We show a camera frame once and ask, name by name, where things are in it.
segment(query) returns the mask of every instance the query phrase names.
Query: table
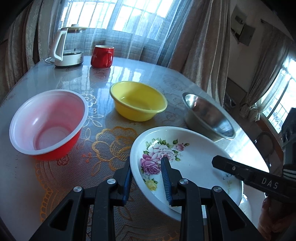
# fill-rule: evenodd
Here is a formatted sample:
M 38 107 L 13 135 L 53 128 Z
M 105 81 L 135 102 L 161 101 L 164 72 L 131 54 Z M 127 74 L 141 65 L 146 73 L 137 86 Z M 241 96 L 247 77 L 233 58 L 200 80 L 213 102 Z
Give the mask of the table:
M 168 100 L 167 109 L 143 123 L 121 117 L 114 109 L 109 88 L 115 82 L 127 80 L 160 90 Z M 51 89 L 81 93 L 87 100 L 89 115 L 78 143 L 66 157 L 50 162 L 35 161 L 13 148 L 9 125 L 26 100 Z M 0 217 L 16 240 L 27 241 L 74 186 L 96 186 L 123 167 L 133 141 L 145 130 L 156 126 L 186 128 L 183 92 L 201 95 L 230 118 L 237 136 L 217 144 L 233 160 L 268 172 L 240 126 L 218 103 L 176 71 L 122 58 L 114 58 L 109 69 L 94 69 L 89 56 L 78 67 L 57 69 L 41 61 L 29 70 L 0 106 Z M 114 215 L 117 240 L 178 240 L 180 223 L 154 208 L 134 182 L 129 202 L 125 207 L 115 207 Z

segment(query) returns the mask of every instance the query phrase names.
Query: red mug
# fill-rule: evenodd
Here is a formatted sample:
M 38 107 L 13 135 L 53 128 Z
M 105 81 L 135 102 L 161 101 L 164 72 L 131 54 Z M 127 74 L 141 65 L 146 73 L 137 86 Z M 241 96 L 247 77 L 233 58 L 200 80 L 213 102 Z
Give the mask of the red mug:
M 114 47 L 96 45 L 91 56 L 91 66 L 94 68 L 110 68 L 113 63 Z

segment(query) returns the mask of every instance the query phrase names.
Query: beige curtain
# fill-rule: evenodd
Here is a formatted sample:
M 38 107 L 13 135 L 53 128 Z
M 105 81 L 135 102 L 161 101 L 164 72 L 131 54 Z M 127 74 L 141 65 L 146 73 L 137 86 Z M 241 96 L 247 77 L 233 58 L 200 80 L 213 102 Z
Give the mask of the beige curtain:
M 37 62 L 48 57 L 59 0 L 34 0 L 0 44 L 0 102 Z
M 161 65 L 183 73 L 223 105 L 230 48 L 229 1 L 192 1 L 185 9 L 189 9 L 187 17 L 176 24 L 177 34 L 168 37 Z
M 269 23 L 264 23 L 261 53 L 250 90 L 241 103 L 240 115 L 248 117 L 250 107 L 269 89 L 281 70 L 292 45 L 283 32 Z

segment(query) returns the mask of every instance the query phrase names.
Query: white plate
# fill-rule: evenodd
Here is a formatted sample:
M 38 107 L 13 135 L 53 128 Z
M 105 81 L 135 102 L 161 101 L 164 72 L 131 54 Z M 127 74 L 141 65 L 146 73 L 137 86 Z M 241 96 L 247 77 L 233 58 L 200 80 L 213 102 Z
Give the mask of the white plate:
M 204 188 L 211 189 L 218 185 L 239 205 L 242 182 L 212 166 L 214 156 L 230 158 L 229 155 L 203 135 L 179 127 L 162 126 L 139 135 L 130 153 L 135 182 L 161 212 L 181 220 L 181 207 L 169 206 L 165 197 L 160 172 L 160 159 L 164 155 L 169 158 L 172 168 L 180 170 L 184 178 Z

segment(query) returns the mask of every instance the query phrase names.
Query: window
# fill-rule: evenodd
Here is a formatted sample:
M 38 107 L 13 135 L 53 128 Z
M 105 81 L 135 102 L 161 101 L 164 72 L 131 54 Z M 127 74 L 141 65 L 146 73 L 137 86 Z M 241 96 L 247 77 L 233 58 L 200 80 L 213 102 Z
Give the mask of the window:
M 72 24 L 145 36 L 157 40 L 174 0 L 66 0 L 59 21 L 63 28 Z
M 261 98 L 262 111 L 277 133 L 292 107 L 296 107 L 296 61 L 287 58 L 274 83 Z

